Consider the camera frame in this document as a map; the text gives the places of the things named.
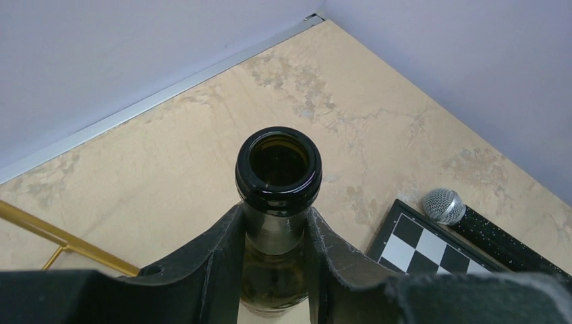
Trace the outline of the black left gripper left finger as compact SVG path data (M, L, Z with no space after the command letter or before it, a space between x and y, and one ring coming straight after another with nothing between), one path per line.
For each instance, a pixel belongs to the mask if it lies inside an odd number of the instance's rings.
M96 270L1 274L2 323L235 323L245 230L241 205L135 277Z

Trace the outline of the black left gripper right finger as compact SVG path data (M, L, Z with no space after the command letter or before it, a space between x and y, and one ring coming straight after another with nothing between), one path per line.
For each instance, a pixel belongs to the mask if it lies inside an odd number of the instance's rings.
M571 293L539 273L401 275L310 209L305 281L312 323L570 323Z

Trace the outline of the dark green bottle silver neck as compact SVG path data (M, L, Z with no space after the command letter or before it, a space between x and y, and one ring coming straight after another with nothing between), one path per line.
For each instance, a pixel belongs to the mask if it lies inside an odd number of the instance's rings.
M299 130L261 129L242 144L235 184L244 214L241 303L262 317L279 317L308 297L304 232L320 191L322 159Z

